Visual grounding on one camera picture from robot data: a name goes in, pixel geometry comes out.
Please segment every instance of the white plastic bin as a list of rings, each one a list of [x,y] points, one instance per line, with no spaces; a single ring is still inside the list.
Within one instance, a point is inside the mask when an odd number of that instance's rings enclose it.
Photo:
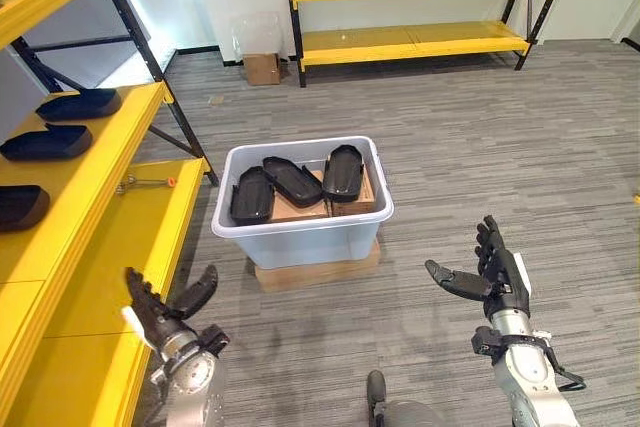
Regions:
[[[297,165],[306,165],[310,170],[319,170],[331,151],[343,144],[355,146],[362,154],[375,192],[373,212],[248,226],[237,226],[229,217],[233,185],[249,167],[262,165],[263,158],[284,157]],[[263,269],[277,269],[364,259],[371,251],[380,223],[392,214],[393,201],[373,141],[362,136],[337,137],[233,149],[227,155],[211,229],[220,237],[233,239]]]

